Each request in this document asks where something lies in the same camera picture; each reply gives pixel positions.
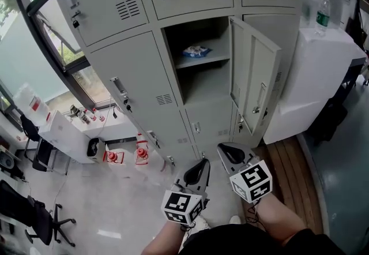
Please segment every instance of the black chair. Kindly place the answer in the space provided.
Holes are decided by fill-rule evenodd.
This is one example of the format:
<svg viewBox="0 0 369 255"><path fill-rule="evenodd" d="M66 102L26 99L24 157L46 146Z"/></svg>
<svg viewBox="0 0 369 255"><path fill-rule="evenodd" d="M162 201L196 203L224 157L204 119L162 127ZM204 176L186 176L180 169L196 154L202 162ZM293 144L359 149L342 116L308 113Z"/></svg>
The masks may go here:
<svg viewBox="0 0 369 255"><path fill-rule="evenodd" d="M35 235L29 234L25 230L25 234L31 243L33 243L33 238L39 238L48 246L51 242L53 232L54 240L57 243L61 243L61 240L57 238L59 232L69 245L72 247L76 246L76 244L69 241L61 229L61 225L69 221L75 224L76 220L65 219L58 221L58 208L62 208L61 204L55 204L54 218L52 218L50 213L45 209L43 202L36 201L31 196L25 198L4 180L0 181L0 213L32 227L36 233Z"/></svg>
<svg viewBox="0 0 369 255"><path fill-rule="evenodd" d="M24 134L28 137L27 143L24 149L24 156L32 162L32 168L41 172L47 171L55 171L59 174L66 175L68 171L68 166L70 162L70 158L68 159L65 167L65 171L63 173L54 170L54 163L57 157L58 151L55 152L54 159L52 161L52 165L49 166L48 162L51 157L51 152L54 149L54 146L47 142L46 140L42 139L39 135L39 129L29 120L24 114L21 115L21 122ZM28 155L28 145L30 140L34 142L38 142L35 157L31 160Z"/></svg>

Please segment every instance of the shelf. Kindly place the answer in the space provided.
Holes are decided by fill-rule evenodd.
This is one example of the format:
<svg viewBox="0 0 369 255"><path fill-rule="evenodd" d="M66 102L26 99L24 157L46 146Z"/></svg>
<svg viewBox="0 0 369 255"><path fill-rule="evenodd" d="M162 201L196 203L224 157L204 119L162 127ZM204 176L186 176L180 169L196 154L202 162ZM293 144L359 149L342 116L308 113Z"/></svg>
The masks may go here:
<svg viewBox="0 0 369 255"><path fill-rule="evenodd" d="M179 79L185 104L229 95L229 63L225 63L222 67L185 73Z"/></svg>
<svg viewBox="0 0 369 255"><path fill-rule="evenodd" d="M194 44L194 46L202 46L212 50L203 58L191 58L182 55L174 57L176 69L229 59L228 32L225 32L220 38L204 40Z"/></svg>

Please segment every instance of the floor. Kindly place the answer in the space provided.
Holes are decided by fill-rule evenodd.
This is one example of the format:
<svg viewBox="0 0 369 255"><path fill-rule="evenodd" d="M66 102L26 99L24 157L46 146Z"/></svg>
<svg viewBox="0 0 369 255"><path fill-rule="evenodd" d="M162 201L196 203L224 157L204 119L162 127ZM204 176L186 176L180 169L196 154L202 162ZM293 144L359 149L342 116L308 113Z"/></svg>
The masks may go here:
<svg viewBox="0 0 369 255"><path fill-rule="evenodd" d="M133 163L135 142L110 145L110 149L125 150L126 165L70 163L67 176L54 172L38 172L27 160L22 161L29 183L20 185L23 196L31 193L47 209L55 201L63 205L59 219L75 218L76 225L66 224L67 236L76 244L70 247L51 242L45 246L34 239L31 245L25 237L24 226L16 227L21 246L28 253L35 247L46 254L140 254L159 232L165 218L160 211L164 186L154 185ZM58 152L56 168L62 168L66 158ZM168 188L176 171L170 171L163 182ZM242 205L233 194L221 161L211 163L208 207L202 212L210 226L227 224L233 215L242 215Z"/></svg>
<svg viewBox="0 0 369 255"><path fill-rule="evenodd" d="M347 254L362 245L369 227L369 87L360 76L344 106L348 115L329 142L308 147L327 206L331 239Z"/></svg>

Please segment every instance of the ventilation slot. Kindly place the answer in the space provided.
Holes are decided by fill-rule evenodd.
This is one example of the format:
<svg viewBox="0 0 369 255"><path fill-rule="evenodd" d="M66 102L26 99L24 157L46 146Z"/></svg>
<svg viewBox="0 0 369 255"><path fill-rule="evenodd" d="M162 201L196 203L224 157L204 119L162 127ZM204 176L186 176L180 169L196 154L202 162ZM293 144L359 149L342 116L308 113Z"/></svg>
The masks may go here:
<svg viewBox="0 0 369 255"><path fill-rule="evenodd" d="M178 139L177 142L178 143L187 143L188 139L187 138Z"/></svg>
<svg viewBox="0 0 369 255"><path fill-rule="evenodd" d="M140 13L136 0L126 0L117 3L115 6L122 20L139 15Z"/></svg>
<svg viewBox="0 0 369 255"><path fill-rule="evenodd" d="M281 76L282 76L281 72L277 73L276 82L279 82L281 80Z"/></svg>
<svg viewBox="0 0 369 255"><path fill-rule="evenodd" d="M172 97L170 94L161 95L156 97L156 101L159 105L172 103Z"/></svg>

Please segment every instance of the water bottle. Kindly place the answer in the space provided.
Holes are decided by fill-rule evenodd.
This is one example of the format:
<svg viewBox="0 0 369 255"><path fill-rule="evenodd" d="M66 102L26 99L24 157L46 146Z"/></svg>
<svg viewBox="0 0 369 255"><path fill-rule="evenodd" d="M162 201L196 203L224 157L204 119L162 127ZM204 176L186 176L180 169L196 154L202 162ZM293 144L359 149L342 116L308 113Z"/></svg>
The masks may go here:
<svg viewBox="0 0 369 255"><path fill-rule="evenodd" d="M322 0L317 13L317 22L315 23L315 33L319 36L325 36L330 16L329 0Z"/></svg>

